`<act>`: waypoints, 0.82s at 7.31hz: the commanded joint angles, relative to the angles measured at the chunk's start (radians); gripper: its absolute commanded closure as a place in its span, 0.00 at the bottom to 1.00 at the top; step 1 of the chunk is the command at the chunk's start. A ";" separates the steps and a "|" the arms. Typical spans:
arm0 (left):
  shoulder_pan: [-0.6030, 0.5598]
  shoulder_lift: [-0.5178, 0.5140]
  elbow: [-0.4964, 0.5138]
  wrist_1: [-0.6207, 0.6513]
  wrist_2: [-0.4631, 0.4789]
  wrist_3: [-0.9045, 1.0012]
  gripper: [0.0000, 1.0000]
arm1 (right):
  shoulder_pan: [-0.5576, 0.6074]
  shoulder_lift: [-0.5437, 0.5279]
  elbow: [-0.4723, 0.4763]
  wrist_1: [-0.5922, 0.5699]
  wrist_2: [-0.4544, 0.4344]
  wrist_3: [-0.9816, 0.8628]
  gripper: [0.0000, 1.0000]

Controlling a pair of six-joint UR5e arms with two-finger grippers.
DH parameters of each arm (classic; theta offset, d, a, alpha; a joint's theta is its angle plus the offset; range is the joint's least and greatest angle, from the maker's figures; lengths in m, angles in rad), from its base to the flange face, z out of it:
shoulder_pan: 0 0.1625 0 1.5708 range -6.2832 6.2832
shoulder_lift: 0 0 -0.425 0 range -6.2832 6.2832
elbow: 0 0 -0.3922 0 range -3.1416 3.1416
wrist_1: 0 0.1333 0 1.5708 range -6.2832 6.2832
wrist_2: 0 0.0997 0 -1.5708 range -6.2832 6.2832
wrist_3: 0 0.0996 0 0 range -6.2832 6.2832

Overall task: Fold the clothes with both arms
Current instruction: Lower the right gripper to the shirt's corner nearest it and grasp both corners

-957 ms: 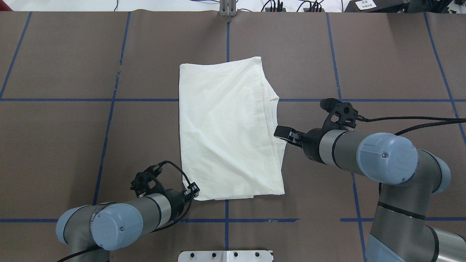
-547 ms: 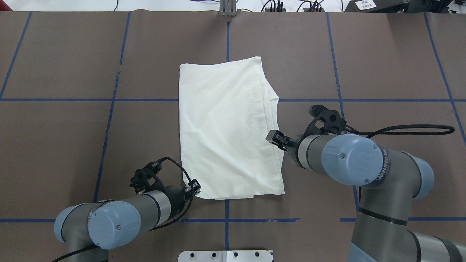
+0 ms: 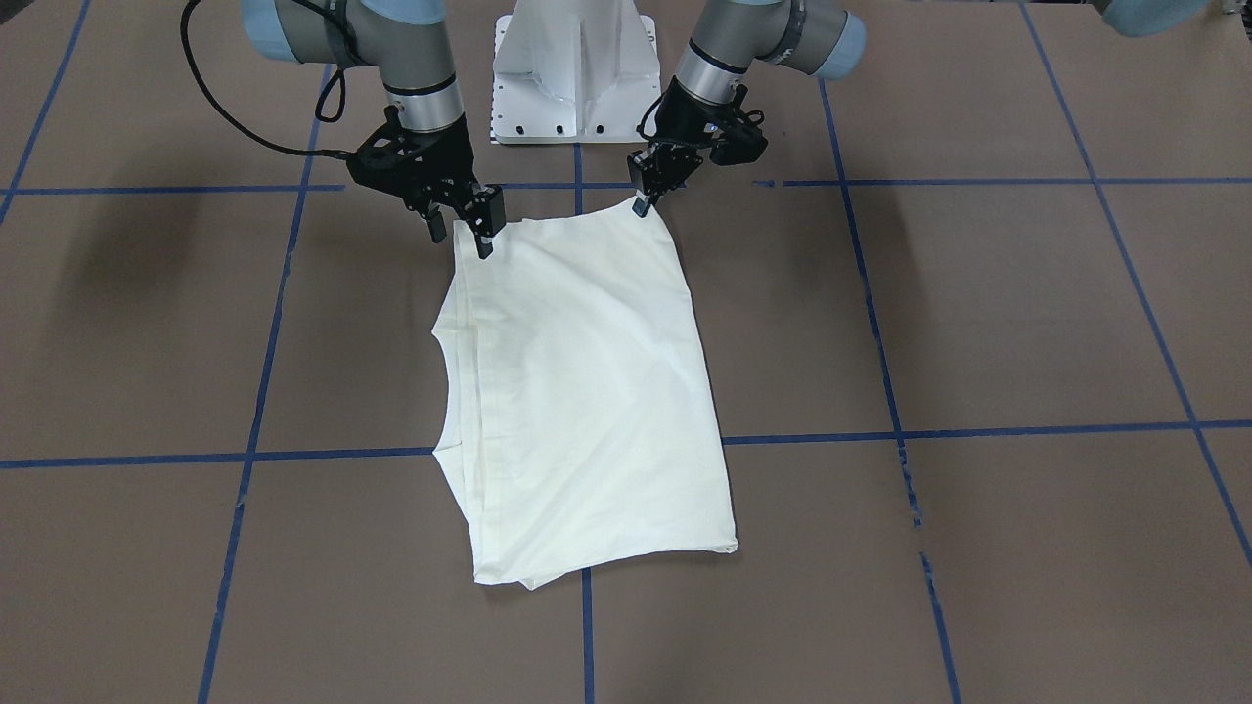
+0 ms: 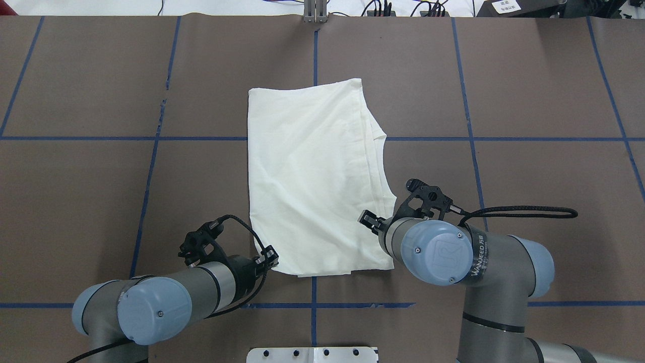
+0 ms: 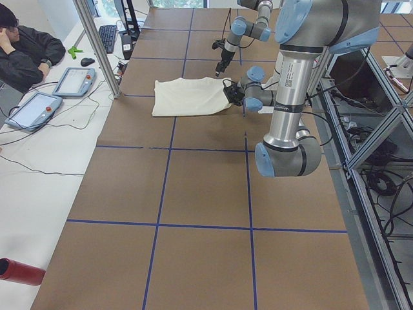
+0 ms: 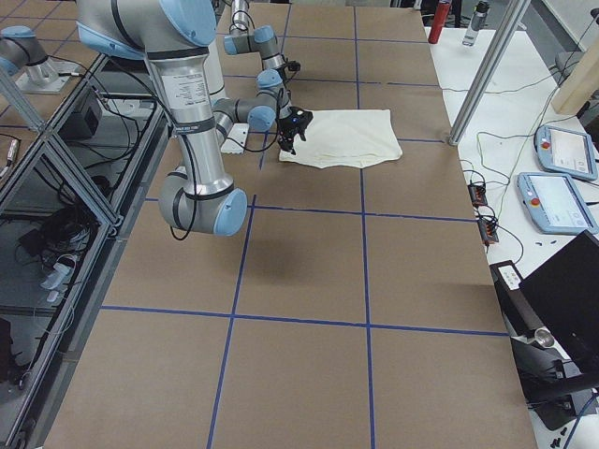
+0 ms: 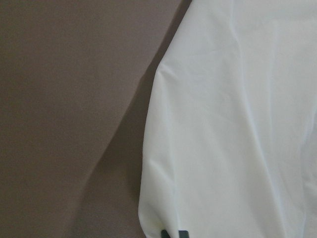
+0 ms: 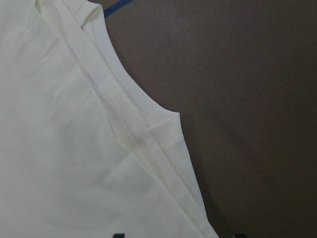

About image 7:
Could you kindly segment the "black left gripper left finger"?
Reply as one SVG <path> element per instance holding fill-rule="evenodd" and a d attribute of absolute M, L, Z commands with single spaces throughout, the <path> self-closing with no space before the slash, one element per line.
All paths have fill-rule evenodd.
<path fill-rule="evenodd" d="M 160 237 L 161 238 L 170 238 L 170 235 L 167 232 L 167 230 L 161 230 Z"/>

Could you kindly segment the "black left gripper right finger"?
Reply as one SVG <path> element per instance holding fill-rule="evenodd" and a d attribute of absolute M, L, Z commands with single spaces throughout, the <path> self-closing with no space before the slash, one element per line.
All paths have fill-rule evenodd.
<path fill-rule="evenodd" d="M 189 232 L 188 231 L 178 231 L 179 233 L 179 238 L 189 238 Z"/>

